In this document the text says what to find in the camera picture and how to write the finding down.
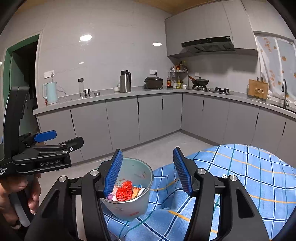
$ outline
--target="electric kettle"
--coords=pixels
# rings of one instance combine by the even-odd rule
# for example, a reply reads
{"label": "electric kettle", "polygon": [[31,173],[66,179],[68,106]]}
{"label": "electric kettle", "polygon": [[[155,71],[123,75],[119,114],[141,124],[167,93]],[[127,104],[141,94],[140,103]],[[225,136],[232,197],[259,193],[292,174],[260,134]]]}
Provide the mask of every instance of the electric kettle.
{"label": "electric kettle", "polygon": [[47,104],[57,103],[57,83],[49,82],[42,85],[42,96],[47,100]]}
{"label": "electric kettle", "polygon": [[131,92],[131,73],[128,70],[121,71],[119,85],[120,93]]}

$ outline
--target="white curtain with orange pattern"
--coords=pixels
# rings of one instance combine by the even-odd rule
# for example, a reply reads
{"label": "white curtain with orange pattern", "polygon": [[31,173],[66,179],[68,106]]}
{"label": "white curtain with orange pattern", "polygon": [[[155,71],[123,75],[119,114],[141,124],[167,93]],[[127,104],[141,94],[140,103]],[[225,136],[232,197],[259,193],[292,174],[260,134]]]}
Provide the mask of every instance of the white curtain with orange pattern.
{"label": "white curtain with orange pattern", "polygon": [[272,96],[283,99],[283,79],[287,82],[287,98],[296,101],[295,44],[275,37],[256,36],[261,76],[268,81]]}

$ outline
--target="blue lever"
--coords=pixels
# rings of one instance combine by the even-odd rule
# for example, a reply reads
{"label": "blue lever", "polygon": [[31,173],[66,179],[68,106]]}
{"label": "blue lever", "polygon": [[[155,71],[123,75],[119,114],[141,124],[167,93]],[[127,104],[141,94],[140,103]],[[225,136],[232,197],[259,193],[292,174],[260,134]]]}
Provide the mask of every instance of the blue lever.
{"label": "blue lever", "polygon": [[38,133],[35,136],[34,141],[40,143],[40,142],[52,140],[52,139],[54,139],[56,137],[57,137],[56,131],[47,131],[47,132]]}

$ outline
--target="plaid fabric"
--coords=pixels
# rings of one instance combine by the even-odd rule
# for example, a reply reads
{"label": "plaid fabric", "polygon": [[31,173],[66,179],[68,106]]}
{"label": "plaid fabric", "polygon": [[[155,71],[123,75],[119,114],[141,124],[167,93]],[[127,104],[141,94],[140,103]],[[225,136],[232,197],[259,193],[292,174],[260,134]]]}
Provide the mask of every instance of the plaid fabric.
{"label": "plaid fabric", "polygon": [[[296,205],[296,169],[275,155],[252,146],[220,145],[187,158],[214,176],[236,175],[258,208],[270,239],[281,230]],[[183,240],[195,198],[183,192],[174,164],[154,171],[147,213],[126,222],[104,209],[110,232],[126,241]],[[210,240],[216,238],[220,195],[215,195]]]}

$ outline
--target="human hand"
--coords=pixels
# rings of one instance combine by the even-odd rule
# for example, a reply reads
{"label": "human hand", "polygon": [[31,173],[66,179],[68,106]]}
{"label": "human hand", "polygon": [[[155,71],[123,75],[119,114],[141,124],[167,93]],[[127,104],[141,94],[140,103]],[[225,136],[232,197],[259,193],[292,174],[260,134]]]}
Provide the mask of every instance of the human hand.
{"label": "human hand", "polygon": [[[41,194],[38,177],[41,177],[41,174],[36,174],[34,176],[31,196],[28,199],[28,206],[33,214],[39,207],[39,196]],[[28,181],[25,176],[9,176],[0,179],[0,213],[2,213],[10,226],[15,226],[19,218],[10,203],[8,195],[25,189],[27,184]]]}

